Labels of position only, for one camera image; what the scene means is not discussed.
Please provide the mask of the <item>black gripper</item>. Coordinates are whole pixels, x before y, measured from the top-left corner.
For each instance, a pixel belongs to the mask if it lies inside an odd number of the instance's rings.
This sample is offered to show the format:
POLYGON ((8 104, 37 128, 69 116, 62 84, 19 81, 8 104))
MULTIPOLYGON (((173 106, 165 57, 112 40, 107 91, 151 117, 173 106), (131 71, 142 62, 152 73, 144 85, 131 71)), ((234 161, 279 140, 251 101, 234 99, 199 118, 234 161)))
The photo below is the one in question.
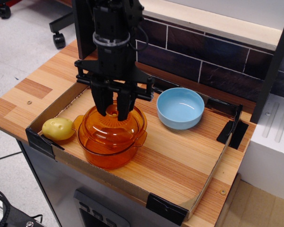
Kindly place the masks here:
POLYGON ((136 67, 136 49, 129 33, 123 39, 108 39, 94 33, 93 42, 98 59, 75 62, 77 81, 90 84, 94 103, 102 116, 106 116, 107 108, 113 104, 113 92, 118 92, 118 121, 125 121, 137 98, 153 99, 154 78, 136 67))

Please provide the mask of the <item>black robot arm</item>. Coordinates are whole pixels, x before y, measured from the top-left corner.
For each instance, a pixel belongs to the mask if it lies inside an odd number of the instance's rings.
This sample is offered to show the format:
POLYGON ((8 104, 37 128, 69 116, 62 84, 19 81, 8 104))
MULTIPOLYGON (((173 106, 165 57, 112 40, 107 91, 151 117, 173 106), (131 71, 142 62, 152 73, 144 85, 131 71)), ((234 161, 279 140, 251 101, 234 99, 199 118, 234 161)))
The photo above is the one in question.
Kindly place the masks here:
POLYGON ((138 0, 74 0, 79 51, 77 81, 89 85, 97 111, 106 116, 117 93, 118 120, 124 121, 135 100, 151 101, 154 78, 135 65, 136 30, 142 30, 144 7, 138 0))

